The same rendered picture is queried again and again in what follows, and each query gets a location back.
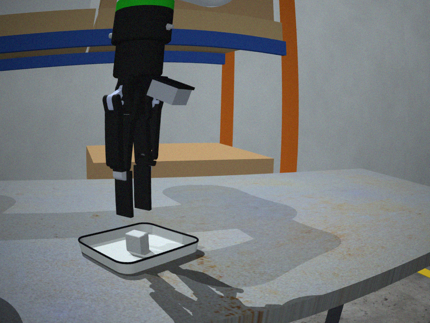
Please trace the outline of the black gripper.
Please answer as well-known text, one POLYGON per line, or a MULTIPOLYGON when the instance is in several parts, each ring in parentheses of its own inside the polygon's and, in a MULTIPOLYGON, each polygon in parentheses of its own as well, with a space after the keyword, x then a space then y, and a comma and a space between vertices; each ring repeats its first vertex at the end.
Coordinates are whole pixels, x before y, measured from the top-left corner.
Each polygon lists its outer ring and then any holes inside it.
POLYGON ((134 145, 134 207, 152 210, 151 171, 159 151, 163 101, 147 96, 145 76, 161 76, 165 44, 127 42, 116 46, 115 92, 104 95, 106 165, 115 178, 116 214, 132 218, 131 159, 134 145))

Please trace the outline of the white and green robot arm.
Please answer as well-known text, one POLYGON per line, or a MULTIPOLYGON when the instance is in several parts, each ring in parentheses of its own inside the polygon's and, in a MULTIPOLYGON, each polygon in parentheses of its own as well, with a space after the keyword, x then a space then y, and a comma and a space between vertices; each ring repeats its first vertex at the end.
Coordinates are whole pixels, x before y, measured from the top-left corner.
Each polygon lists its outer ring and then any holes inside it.
MULTIPOLYGON (((232 0, 181 0, 204 7, 218 7, 232 0)), ((111 44, 171 42, 175 0, 117 0, 111 44)), ((186 105, 195 87, 165 76, 145 76, 148 96, 170 105, 186 105)))

